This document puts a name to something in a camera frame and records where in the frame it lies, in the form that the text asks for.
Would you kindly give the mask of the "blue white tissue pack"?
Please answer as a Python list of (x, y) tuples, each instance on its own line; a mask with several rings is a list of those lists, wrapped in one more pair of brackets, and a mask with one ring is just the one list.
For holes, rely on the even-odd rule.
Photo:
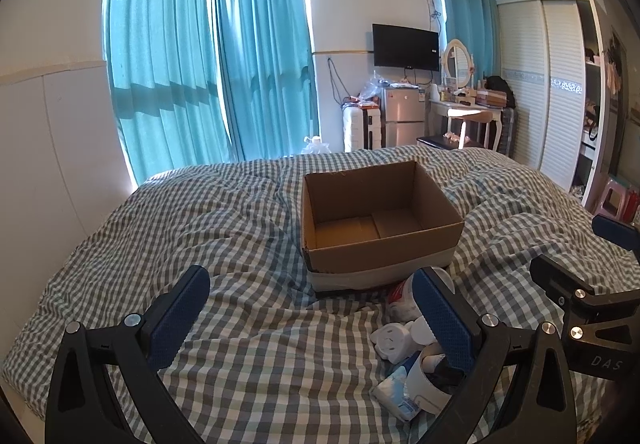
[(407, 377), (407, 368), (399, 365), (370, 391), (372, 398), (378, 401), (378, 404), (403, 422), (416, 418), (421, 411), (406, 392)]

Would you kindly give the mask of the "pink plastic stool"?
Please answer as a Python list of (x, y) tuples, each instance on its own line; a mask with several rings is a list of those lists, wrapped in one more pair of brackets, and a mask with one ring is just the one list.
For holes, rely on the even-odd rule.
[(615, 177), (608, 178), (597, 201), (594, 214), (623, 222), (629, 191), (629, 187)]

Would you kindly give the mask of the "white power adapter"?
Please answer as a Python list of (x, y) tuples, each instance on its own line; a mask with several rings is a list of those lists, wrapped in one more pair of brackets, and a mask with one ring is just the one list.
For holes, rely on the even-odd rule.
[(412, 321), (409, 323), (388, 323), (373, 331), (370, 335), (370, 341), (378, 356), (390, 364), (397, 365), (415, 352), (420, 351), (422, 346), (416, 343), (411, 335), (412, 325)]

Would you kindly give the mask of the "white bottle red label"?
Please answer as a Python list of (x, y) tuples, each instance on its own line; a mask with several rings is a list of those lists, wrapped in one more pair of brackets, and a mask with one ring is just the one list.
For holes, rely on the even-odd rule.
[(392, 323), (410, 323), (423, 316), (412, 291), (413, 276), (399, 282), (386, 297), (386, 309)]

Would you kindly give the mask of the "dark cushioned stool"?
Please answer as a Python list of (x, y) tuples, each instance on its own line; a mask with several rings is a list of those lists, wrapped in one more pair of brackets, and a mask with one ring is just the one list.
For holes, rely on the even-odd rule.
[(447, 112), (447, 118), (451, 120), (460, 120), (460, 134), (447, 132), (446, 134), (436, 136), (419, 137), (416, 141), (438, 149), (458, 150), (463, 148), (488, 148), (488, 135), (485, 134), (484, 144), (478, 141), (472, 141), (468, 136), (468, 128), (470, 123), (488, 124), (492, 121), (492, 114), (483, 110), (466, 110), (466, 109), (450, 109)]

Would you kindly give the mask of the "white louvered wardrobe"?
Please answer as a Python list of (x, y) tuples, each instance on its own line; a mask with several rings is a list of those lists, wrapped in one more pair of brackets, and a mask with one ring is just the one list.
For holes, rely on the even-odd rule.
[(514, 92), (512, 158), (596, 207), (606, 179), (606, 15), (596, 0), (498, 3), (501, 76)]

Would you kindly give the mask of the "black bag on dresser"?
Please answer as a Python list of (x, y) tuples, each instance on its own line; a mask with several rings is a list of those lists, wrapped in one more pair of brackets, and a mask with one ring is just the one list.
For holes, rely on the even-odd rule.
[(506, 94), (506, 107), (515, 108), (515, 97), (508, 82), (500, 75), (491, 75), (486, 78), (485, 88), (494, 92), (504, 92)]

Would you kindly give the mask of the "brown cardboard box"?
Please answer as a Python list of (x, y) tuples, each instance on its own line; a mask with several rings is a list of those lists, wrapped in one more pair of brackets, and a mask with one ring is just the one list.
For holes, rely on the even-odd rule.
[(416, 161), (310, 173), (302, 251), (314, 291), (369, 290), (446, 267), (464, 220)]

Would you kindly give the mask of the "white oval vanity mirror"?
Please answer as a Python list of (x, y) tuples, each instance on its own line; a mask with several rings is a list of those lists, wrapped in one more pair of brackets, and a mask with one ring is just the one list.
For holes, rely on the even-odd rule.
[(472, 82), (473, 57), (461, 40), (454, 38), (447, 44), (442, 52), (442, 70), (445, 84), (454, 89), (466, 87)]

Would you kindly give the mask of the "silver mini fridge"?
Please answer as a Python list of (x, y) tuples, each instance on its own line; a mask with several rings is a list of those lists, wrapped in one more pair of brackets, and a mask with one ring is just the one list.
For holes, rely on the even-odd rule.
[(382, 94), (386, 147), (414, 145), (425, 134), (425, 95), (412, 87), (387, 87)]

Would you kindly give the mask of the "white suitcase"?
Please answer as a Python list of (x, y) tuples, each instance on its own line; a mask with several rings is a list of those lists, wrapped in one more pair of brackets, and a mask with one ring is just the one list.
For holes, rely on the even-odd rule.
[(344, 150), (382, 147), (382, 115), (378, 107), (346, 106), (343, 109)]

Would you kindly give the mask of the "narrow teal corner curtain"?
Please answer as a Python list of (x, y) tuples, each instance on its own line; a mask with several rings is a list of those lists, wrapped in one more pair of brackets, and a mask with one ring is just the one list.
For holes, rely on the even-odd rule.
[(473, 56), (477, 78), (501, 74), (497, 0), (444, 0), (448, 40)]

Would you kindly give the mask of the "clear plastic bag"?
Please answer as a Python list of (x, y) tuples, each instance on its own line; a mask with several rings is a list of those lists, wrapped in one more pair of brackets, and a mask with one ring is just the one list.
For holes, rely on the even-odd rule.
[(331, 152), (329, 145), (320, 136), (305, 137), (304, 141), (303, 155), (326, 155)]

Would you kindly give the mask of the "large teal window curtain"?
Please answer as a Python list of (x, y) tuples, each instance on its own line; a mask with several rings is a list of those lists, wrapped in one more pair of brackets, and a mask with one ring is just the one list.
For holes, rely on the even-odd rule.
[(138, 182), (297, 155), (320, 132), (307, 0), (103, 0), (103, 52)]

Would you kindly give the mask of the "black wall television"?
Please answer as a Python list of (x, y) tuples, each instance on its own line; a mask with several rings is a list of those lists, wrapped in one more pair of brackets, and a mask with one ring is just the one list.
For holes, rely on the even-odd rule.
[(439, 35), (429, 30), (372, 24), (373, 64), (387, 68), (439, 70)]

